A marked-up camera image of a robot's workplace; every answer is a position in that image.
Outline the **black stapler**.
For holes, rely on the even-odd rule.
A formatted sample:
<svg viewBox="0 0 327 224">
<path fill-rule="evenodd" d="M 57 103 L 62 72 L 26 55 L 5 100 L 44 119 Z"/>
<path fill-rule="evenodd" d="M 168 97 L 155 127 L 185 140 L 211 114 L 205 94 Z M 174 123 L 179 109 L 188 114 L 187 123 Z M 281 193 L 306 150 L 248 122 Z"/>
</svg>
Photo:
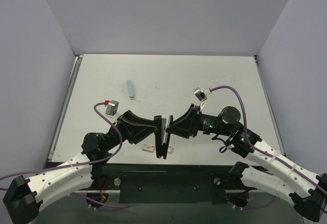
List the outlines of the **black stapler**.
<svg viewBox="0 0 327 224">
<path fill-rule="evenodd" d="M 154 132 L 157 158 L 167 158 L 171 134 L 166 132 L 166 127 L 169 127 L 172 121 L 173 115 L 170 115 L 168 119 L 163 118 L 161 115 L 154 117 L 154 125 L 157 128 Z"/>
</svg>

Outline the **light blue white stapler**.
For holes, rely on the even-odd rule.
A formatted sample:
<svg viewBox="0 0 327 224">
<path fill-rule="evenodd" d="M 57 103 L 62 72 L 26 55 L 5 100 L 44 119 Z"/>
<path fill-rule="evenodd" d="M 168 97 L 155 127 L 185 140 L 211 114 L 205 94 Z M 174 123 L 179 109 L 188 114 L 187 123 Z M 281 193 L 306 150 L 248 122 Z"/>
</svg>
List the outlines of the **light blue white stapler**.
<svg viewBox="0 0 327 224">
<path fill-rule="evenodd" d="M 126 85 L 127 85 L 127 91 L 128 91 L 128 96 L 130 99 L 134 99 L 135 98 L 135 91 L 134 91 L 134 87 L 133 87 L 133 83 L 131 80 L 127 80 L 126 81 Z"/>
</svg>

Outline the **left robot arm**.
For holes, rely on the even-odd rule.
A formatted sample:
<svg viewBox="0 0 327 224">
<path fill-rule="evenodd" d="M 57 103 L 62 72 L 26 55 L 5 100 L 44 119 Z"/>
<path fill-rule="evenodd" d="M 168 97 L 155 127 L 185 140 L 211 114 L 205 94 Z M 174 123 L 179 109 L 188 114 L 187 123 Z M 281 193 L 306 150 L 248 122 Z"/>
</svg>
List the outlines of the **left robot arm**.
<svg viewBox="0 0 327 224">
<path fill-rule="evenodd" d="M 124 141 L 138 144 L 153 133 L 161 133 L 161 116 L 152 120 L 126 111 L 110 125 L 107 133 L 88 133 L 84 136 L 82 151 L 66 162 L 33 172 L 24 178 L 15 173 L 3 203 L 13 223 L 29 223 L 53 202 L 81 189 L 104 186 L 101 168 L 115 156 L 109 151 L 119 150 Z"/>
</svg>

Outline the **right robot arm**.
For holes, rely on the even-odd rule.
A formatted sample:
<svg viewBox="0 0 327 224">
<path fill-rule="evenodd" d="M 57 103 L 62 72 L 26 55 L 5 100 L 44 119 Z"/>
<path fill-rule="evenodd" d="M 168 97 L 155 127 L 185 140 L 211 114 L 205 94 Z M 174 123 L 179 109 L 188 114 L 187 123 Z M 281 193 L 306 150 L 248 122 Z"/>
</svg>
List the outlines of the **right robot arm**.
<svg viewBox="0 0 327 224">
<path fill-rule="evenodd" d="M 259 135 L 245 129 L 241 114 L 235 107 L 225 107 L 218 116 L 200 112 L 192 104 L 178 119 L 169 118 L 166 132 L 183 138 L 204 134 L 227 136 L 227 150 L 254 162 L 270 173 L 265 175 L 253 167 L 238 162 L 228 175 L 234 188 L 242 185 L 256 188 L 290 203 L 302 217 L 318 222 L 326 208 L 326 174 L 306 170 L 272 148 Z"/>
</svg>

